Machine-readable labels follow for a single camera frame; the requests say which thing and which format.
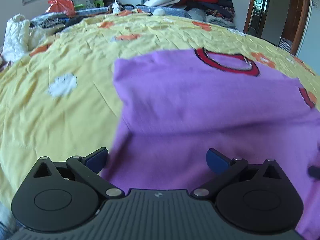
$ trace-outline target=orange flower print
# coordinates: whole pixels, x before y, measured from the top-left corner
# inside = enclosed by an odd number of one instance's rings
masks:
[[[308,96],[309,96],[309,98],[310,98],[310,101],[314,102],[315,105],[316,105],[316,104],[317,104],[317,98],[316,98],[316,96],[315,96],[312,92],[310,92],[310,91],[308,91]]]
[[[33,57],[35,54],[38,54],[40,52],[44,52],[46,51],[50,46],[51,46],[52,43],[49,43],[49,44],[46,44],[46,45],[42,45],[42,46],[39,46],[37,48],[35,48],[31,53],[30,53],[30,57]]]
[[[132,14],[132,11],[129,11],[129,10],[124,10],[122,12],[119,12],[117,15],[118,16],[127,16],[129,14]]]
[[[276,68],[276,64],[271,61],[270,59],[268,59],[265,55],[263,55],[262,53],[255,53],[252,52],[251,53],[252,57],[254,57],[258,62],[267,65],[271,68]]]
[[[115,25],[113,22],[103,22],[99,28],[109,29],[113,25]]]
[[[301,66],[303,66],[306,70],[308,70],[312,75],[316,76],[316,74],[313,73],[313,72],[305,65],[305,63],[304,63],[301,59],[299,59],[299,58],[297,58],[297,57],[295,57],[295,56],[293,56],[293,58],[294,58],[294,60],[295,60],[296,62],[298,62]]]
[[[115,37],[115,40],[116,41],[132,41],[139,37],[141,37],[140,34],[121,35],[121,36]]]
[[[195,22],[195,21],[192,21],[192,23],[196,26],[199,26],[201,27],[203,30],[209,32],[211,31],[211,26],[210,24],[207,24],[207,23],[201,23],[201,22]]]

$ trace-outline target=metal screw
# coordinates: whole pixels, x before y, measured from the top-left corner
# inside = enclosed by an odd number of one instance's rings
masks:
[[[209,195],[209,190],[205,189],[205,188],[197,188],[193,194],[195,194],[196,196],[207,196]]]
[[[118,197],[122,194],[122,191],[118,188],[110,188],[106,191],[106,194],[110,197]]]

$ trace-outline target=yellow quilt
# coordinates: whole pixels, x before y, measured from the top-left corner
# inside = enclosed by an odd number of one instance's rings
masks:
[[[242,53],[299,77],[311,100],[320,97],[320,77],[264,40],[173,16],[134,13],[87,18],[0,73],[0,201],[10,206],[41,156],[65,161],[111,147],[122,108],[112,84],[117,58],[199,47]],[[53,98],[49,84],[66,73],[76,76],[77,87]]]

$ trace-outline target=red plastic bag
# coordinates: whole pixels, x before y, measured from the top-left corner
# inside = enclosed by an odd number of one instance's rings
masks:
[[[71,0],[49,0],[50,7],[47,12],[62,12],[67,16],[75,15],[75,7]]]

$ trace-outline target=doorway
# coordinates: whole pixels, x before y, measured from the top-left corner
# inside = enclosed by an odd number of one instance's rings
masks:
[[[250,0],[244,32],[295,55],[306,26],[310,0]]]

